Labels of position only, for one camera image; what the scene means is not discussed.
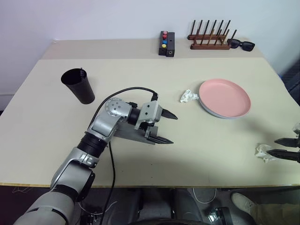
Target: beige table top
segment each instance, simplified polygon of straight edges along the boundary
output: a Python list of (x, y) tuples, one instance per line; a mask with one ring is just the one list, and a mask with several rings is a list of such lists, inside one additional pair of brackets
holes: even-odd
[[(54, 41), (42, 59), (162, 59), (163, 56), (158, 55), (158, 44), (159, 39)], [(176, 39), (175, 56), (172, 59), (263, 57), (258, 48), (251, 52), (245, 52), (242, 48), (196, 51), (190, 50), (191, 44), (192, 41), (187, 39)]]
[[(179, 120), (162, 118), (157, 123), (158, 135), (174, 144), (153, 146), (117, 137), (112, 140), (116, 186), (248, 187), (300, 183), (298, 163), (278, 160), (265, 164), (254, 156), (258, 143), (288, 150), (273, 141), (294, 137), (292, 127), (300, 115), (299, 106), (259, 52), (245, 57), (247, 52), (229, 50), (222, 51), (221, 58), (217, 52), (210, 52), (209, 58), (197, 58), (194, 56), (202, 52), (190, 50), (193, 56), (180, 58), (178, 46), (174, 59), (154, 55), (134, 59), (133, 53), (126, 59), (115, 59), (113, 53), (108, 59), (96, 59), (88, 53), (85, 59), (65, 59), (68, 53), (57, 45), (68, 49), (71, 42), (50, 47), (0, 117), (1, 185), (49, 186), (56, 169), (83, 137), (98, 104), (111, 93), (131, 86), (155, 90), (160, 104)], [(235, 58), (232, 54), (244, 55)], [(96, 96), (89, 105), (80, 104), (60, 82), (65, 71), (79, 67), (87, 71)], [(179, 102), (184, 90), (196, 92), (203, 81), (211, 78), (228, 79), (243, 87), (252, 101), (249, 114), (224, 120), (208, 114), (197, 101)], [(135, 90), (120, 97), (141, 105), (150, 94)], [(111, 185), (109, 151), (103, 152), (94, 172), (94, 186)]]

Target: shoe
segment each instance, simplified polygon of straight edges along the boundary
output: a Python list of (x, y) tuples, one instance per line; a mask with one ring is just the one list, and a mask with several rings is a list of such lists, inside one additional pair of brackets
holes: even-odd
[(256, 205), (253, 201), (240, 193), (233, 193), (231, 195), (231, 201), (236, 207), (249, 215), (251, 215), (251, 209)]

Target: sunglasses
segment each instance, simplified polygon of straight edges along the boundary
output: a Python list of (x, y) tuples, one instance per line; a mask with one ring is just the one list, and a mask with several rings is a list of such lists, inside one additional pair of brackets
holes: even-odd
[(243, 41), (237, 39), (228, 39), (227, 40), (228, 45), (230, 45), (231, 48), (237, 48), (239, 46), (242, 47), (244, 51), (250, 52), (253, 50), (255, 44), (249, 41)]

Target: paper towel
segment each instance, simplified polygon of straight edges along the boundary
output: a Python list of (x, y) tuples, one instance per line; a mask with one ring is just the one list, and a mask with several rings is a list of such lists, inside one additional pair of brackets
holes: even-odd
[(255, 151), (255, 156), (262, 158), (263, 161), (265, 163), (269, 162), (269, 161), (273, 161), (273, 160), (278, 160), (279, 158), (276, 158), (272, 155), (270, 155), (269, 153), (267, 153), (267, 151), (272, 150), (274, 148), (272, 148), (271, 146), (267, 145), (267, 144), (259, 144), (256, 147), (256, 151)]
[(191, 100), (199, 99), (198, 94), (193, 94), (191, 90), (186, 90), (183, 95), (181, 96), (180, 102), (188, 102)]

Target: stacked plates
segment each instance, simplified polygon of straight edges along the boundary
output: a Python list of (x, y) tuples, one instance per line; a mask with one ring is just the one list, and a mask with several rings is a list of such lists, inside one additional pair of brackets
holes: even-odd
[(201, 84), (199, 100), (207, 112), (222, 119), (242, 117), (251, 107), (250, 98), (244, 89), (224, 79), (212, 79)]

